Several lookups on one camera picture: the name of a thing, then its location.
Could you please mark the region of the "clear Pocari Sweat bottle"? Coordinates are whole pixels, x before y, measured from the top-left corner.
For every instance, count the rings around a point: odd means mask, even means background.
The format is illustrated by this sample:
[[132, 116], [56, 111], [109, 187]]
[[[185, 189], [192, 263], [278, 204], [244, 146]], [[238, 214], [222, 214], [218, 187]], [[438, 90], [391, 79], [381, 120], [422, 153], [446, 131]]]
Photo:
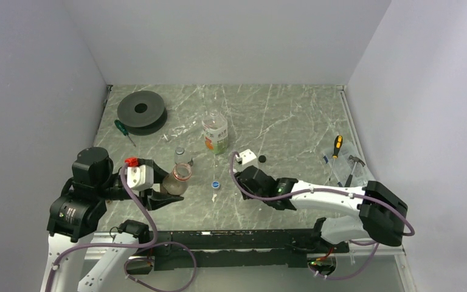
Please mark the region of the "clear Pocari Sweat bottle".
[[172, 139], [176, 139], [186, 133], [193, 131], [197, 126], [197, 123], [191, 123], [187, 125], [180, 125], [174, 128], [168, 129], [166, 132], [162, 134], [163, 140], [166, 142], [171, 141]]

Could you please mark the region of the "small orange cap bottle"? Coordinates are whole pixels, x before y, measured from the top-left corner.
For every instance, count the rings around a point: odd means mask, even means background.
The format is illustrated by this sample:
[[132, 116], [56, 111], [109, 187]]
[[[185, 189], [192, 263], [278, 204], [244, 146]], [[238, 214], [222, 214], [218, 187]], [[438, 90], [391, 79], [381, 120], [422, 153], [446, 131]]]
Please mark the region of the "small orange cap bottle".
[[163, 179], [161, 189], [170, 195], [181, 196], [189, 186], [192, 168], [187, 163], [176, 164], [172, 171]]

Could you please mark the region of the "green fruit tea bottle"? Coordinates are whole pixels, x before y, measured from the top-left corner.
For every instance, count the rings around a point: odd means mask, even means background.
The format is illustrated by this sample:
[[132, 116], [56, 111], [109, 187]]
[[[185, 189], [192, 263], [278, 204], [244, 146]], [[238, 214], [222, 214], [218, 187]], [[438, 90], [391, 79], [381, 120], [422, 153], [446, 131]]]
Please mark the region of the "green fruit tea bottle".
[[229, 140], [227, 119], [213, 109], [202, 119], [202, 128], [206, 147], [215, 155], [224, 153]]

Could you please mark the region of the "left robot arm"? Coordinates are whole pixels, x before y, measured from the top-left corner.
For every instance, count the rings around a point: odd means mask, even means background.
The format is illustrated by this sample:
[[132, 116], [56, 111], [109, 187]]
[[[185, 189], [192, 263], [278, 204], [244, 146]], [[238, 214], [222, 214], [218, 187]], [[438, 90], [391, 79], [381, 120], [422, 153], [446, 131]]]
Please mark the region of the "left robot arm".
[[[130, 256], [145, 254], [158, 240], [149, 211], [183, 199], [153, 190], [167, 175], [151, 159], [128, 158], [116, 173], [106, 149], [79, 152], [72, 177], [50, 207], [41, 291], [102, 291]], [[133, 201], [148, 223], [126, 220], [112, 242], [92, 243], [108, 200]]]

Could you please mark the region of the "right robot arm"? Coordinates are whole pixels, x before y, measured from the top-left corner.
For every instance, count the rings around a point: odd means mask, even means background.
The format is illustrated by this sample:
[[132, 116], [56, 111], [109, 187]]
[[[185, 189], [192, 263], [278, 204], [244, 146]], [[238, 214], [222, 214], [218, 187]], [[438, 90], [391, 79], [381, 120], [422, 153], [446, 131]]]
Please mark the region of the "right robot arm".
[[396, 247], [404, 237], [414, 235], [406, 220], [407, 204], [378, 181], [359, 187], [320, 186], [295, 178], [274, 179], [254, 166], [240, 172], [231, 170], [230, 174], [245, 200], [259, 200], [276, 210], [315, 209], [339, 214], [315, 225], [310, 239], [317, 252], [363, 238]]

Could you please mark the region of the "clear bottle black label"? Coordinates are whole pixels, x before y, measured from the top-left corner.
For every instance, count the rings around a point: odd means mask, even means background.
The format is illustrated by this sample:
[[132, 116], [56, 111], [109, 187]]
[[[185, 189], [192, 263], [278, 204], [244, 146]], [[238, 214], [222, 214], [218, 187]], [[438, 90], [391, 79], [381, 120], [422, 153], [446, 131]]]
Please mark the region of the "clear bottle black label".
[[176, 147], [174, 162], [175, 164], [188, 164], [192, 167], [194, 164], [192, 153], [183, 147]]

